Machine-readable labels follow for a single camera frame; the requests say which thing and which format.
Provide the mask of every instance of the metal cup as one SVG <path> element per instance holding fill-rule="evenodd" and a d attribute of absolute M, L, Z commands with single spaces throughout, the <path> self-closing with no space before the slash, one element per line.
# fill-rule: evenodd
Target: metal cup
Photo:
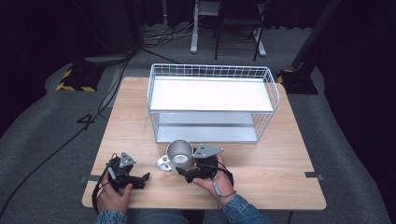
<path fill-rule="evenodd" d="M 192 145 L 189 142 L 176 140 L 169 144 L 166 149 L 166 155 L 163 155 L 157 160 L 157 166 L 160 170 L 172 170 L 177 174 L 177 167 L 190 170 L 193 153 Z"/>

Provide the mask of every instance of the white box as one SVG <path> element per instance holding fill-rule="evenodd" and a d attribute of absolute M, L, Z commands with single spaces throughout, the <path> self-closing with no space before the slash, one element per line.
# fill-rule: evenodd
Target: white box
<path fill-rule="evenodd" d="M 151 67 L 148 111 L 156 142 L 257 142 L 278 101 L 267 67 Z"/>

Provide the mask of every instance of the person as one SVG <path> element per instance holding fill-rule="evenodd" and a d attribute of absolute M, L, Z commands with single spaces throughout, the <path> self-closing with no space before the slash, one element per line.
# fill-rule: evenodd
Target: person
<path fill-rule="evenodd" d="M 219 168 L 224 169 L 223 158 L 217 155 Z M 222 205 L 221 210 L 207 210 L 203 223 L 262 223 L 272 221 L 262 214 L 253 204 L 250 204 L 233 189 L 230 178 L 218 170 L 213 180 L 194 178 L 192 183 L 206 189 Z M 97 198 L 97 207 L 100 212 L 97 224 L 123 224 L 127 223 L 128 204 L 132 193 L 132 184 L 125 187 L 122 193 L 116 192 L 108 184 L 108 175 L 102 180 L 103 190 Z M 133 209 L 132 223 L 189 223 L 179 210 L 167 209 Z"/>

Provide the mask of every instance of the left hand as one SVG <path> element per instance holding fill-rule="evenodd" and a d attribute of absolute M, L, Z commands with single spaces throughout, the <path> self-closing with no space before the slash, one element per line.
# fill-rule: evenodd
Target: left hand
<path fill-rule="evenodd" d="M 99 212 L 120 211 L 126 213 L 132 194 L 132 184 L 128 184 L 125 187 L 125 191 L 119 194 L 111 187 L 111 184 L 108 183 L 108 172 L 103 176 L 101 184 L 103 186 L 102 191 L 97 199 Z"/>

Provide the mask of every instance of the black cable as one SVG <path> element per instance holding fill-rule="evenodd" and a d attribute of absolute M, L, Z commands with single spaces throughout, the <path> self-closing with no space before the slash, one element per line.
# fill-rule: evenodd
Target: black cable
<path fill-rule="evenodd" d="M 99 215 L 98 202 L 97 202 L 98 192 L 99 192 L 99 189 L 101 189 L 101 188 L 103 187 L 103 186 L 102 186 L 102 187 L 99 188 L 99 185 L 101 185 L 102 180 L 103 180 L 103 177 L 105 176 L 105 174 L 106 174 L 106 172 L 107 172 L 107 170 L 108 170 L 108 167 L 110 167 L 110 166 L 112 166 L 112 165 L 113 165 L 113 160 L 110 160 L 110 161 L 108 162 L 108 164 L 106 165 L 105 170 L 102 172 L 101 176 L 99 177 L 99 180 L 98 180 L 98 182 L 96 183 L 95 188 L 94 188 L 93 193 L 92 193 L 92 206 L 93 206 L 93 209 L 94 209 L 95 212 L 96 212 L 96 215 Z"/>
<path fill-rule="evenodd" d="M 156 39 L 156 37 L 158 37 L 157 44 L 149 44 L 149 43 L 145 42 L 145 47 L 147 47 L 147 48 L 162 47 L 162 46 L 165 46 L 166 44 L 168 44 L 169 42 L 171 42 L 173 40 L 179 40 L 179 39 L 182 39 L 182 38 L 186 37 L 187 35 L 192 35 L 192 33 L 182 35 L 182 33 L 184 31 L 186 31 L 187 29 L 189 29 L 189 28 L 190 28 L 190 26 L 188 26 L 186 28 L 180 28 L 180 31 L 176 31 L 176 28 L 174 28 L 173 32 L 171 32 L 170 34 L 166 35 L 165 34 L 166 31 L 169 30 L 169 29 L 167 29 L 162 35 L 150 37 L 150 39 L 152 39 L 152 40 L 154 40 L 154 39 Z"/>
<path fill-rule="evenodd" d="M 155 55 L 155 56 L 157 56 L 157 57 L 163 58 L 163 59 L 165 59 L 165 60 L 167 60 L 167 61 L 169 61 L 169 62 L 181 64 L 181 63 L 179 63 L 179 62 L 177 62 L 177 61 L 175 61 L 175 60 L 173 60 L 173 59 L 166 58 L 166 57 L 164 57 L 164 56 L 162 56 L 162 55 L 160 55 L 160 54 L 154 53 L 154 52 L 152 52 L 152 51 L 150 51 L 150 50 L 148 50 L 148 49 L 144 49 L 144 48 L 142 48 L 142 47 L 140 47 L 140 48 L 141 48 L 143 51 L 145 51 L 146 53 L 149 53 L 149 54 Z"/>
<path fill-rule="evenodd" d="M 289 212 L 288 224 L 291 223 L 291 217 L 293 216 L 293 211 Z"/>
<path fill-rule="evenodd" d="M 97 115 L 90 120 L 86 125 L 84 125 L 83 128 L 81 128 L 75 135 L 73 135 L 73 137 L 71 137 L 69 140 L 67 140 L 61 147 L 59 147 L 57 150 L 55 150 L 52 154 L 50 154 L 45 160 L 43 160 L 40 164 L 37 165 L 37 167 L 30 172 L 29 175 L 27 175 L 22 182 L 12 191 L 12 193 L 8 196 L 5 204 L 3 205 L 3 208 L 0 212 L 0 220 L 4 214 L 4 212 L 6 211 L 6 208 L 9 204 L 9 202 L 11 201 L 12 197 L 14 197 L 15 193 L 20 189 L 20 187 L 24 184 L 24 182 L 26 182 L 27 179 L 29 179 L 29 177 L 35 173 L 35 171 L 37 171 L 44 163 L 46 163 L 49 159 L 51 159 L 55 154 L 57 154 L 59 151 L 61 151 L 64 147 L 66 147 L 71 141 L 73 141 L 79 134 L 81 134 L 95 119 L 97 118 Z"/>
<path fill-rule="evenodd" d="M 124 70 L 125 70 L 125 67 L 126 67 L 126 65 L 128 64 L 128 62 L 131 61 L 132 57 L 133 57 L 133 54 L 130 54 L 129 57 L 128 57 L 128 59 L 127 59 L 127 61 L 122 65 L 122 70 L 120 71 L 120 77 L 122 77 L 122 74 L 123 74 L 123 72 L 124 72 Z M 115 92 L 114 92 L 113 95 L 111 96 L 110 101 L 114 98 L 114 96 L 115 96 Z M 86 130 L 86 129 L 88 128 L 88 126 L 89 126 L 91 123 L 94 123 L 95 120 L 96 120 L 96 118 L 97 118 L 98 116 L 101 116 L 102 112 L 103 112 L 103 111 L 106 109 L 106 107 L 110 104 L 110 101 L 107 102 L 107 104 L 102 108 L 102 110 L 98 110 L 98 114 L 95 115 L 95 116 L 93 117 L 93 119 L 89 120 L 89 121 L 84 125 L 83 128 L 81 128 L 75 135 L 73 135 L 73 136 L 72 136 L 69 140 L 67 140 L 63 145 L 61 145 L 58 149 L 56 149 L 52 154 L 50 154 L 45 160 L 43 160 L 42 162 L 40 162 L 40 163 L 37 165 L 37 167 L 36 167 L 32 172 L 30 172 L 29 175 L 27 175 L 27 176 L 22 180 L 22 182 L 11 192 L 11 194 L 8 196 L 6 202 L 4 203 L 4 205 L 3 205 L 3 207 L 2 207 L 2 210 L 1 210 L 1 212 L 0 212 L 0 220 L 1 220 L 2 216 L 3 216 L 3 214 L 5 213 L 6 208 L 7 208 L 8 204 L 9 204 L 9 202 L 11 201 L 11 199 L 14 197 L 14 195 L 17 193 L 17 191 L 21 188 L 21 186 L 29 179 L 29 177 L 32 176 L 41 166 L 43 166 L 44 163 L 46 163 L 47 161 L 49 161 L 53 156 L 55 156 L 55 155 L 56 155 L 58 152 L 60 152 L 64 147 L 66 147 L 70 142 L 72 142 L 72 141 L 73 141 L 77 136 L 79 136 L 84 130 Z"/>
<path fill-rule="evenodd" d="M 143 39 L 147 39 L 158 36 L 158 33 L 156 31 L 143 31 L 143 35 L 144 35 Z"/>
<path fill-rule="evenodd" d="M 122 81 L 122 76 L 123 76 L 123 73 L 125 71 L 126 65 L 129 63 L 129 61 L 131 61 L 132 57 L 133 57 L 133 55 L 130 55 L 128 57 L 128 59 L 121 65 L 119 77 L 117 78 L 116 82 L 113 84 L 113 86 L 111 87 L 110 91 L 108 91 L 107 95 L 103 98 L 102 102 L 98 106 L 98 115 L 100 117 L 102 117 L 103 119 L 108 119 L 108 118 L 105 118 L 104 116 L 102 116 L 102 112 L 107 108 L 107 106 L 110 104 L 110 102 L 116 96 L 117 90 L 119 89 L 121 81 Z M 116 84 L 117 84 L 117 88 L 113 91 L 113 94 L 111 95 L 111 97 L 108 100 L 107 104 L 104 105 L 102 109 L 100 109 L 100 107 L 102 106 L 103 102 L 105 101 L 107 96 L 112 92 L 112 90 L 116 86 Z"/>
<path fill-rule="evenodd" d="M 230 181 L 231 181 L 231 184 L 233 185 L 233 173 L 231 173 L 229 170 L 227 170 L 227 168 L 224 166 L 224 164 L 222 164 L 222 163 L 219 162 L 219 161 L 218 161 L 218 163 L 220 163 L 220 164 L 224 167 L 224 169 L 219 168 L 218 166 L 212 166 L 212 165 L 201 164 L 201 163 L 197 164 L 197 167 L 198 167 L 198 168 L 207 167 L 207 168 L 211 168 L 211 169 L 214 169 L 214 170 L 220 170 L 220 171 L 224 172 L 224 174 L 226 174 L 226 175 L 228 176 L 228 178 L 229 178 Z"/>

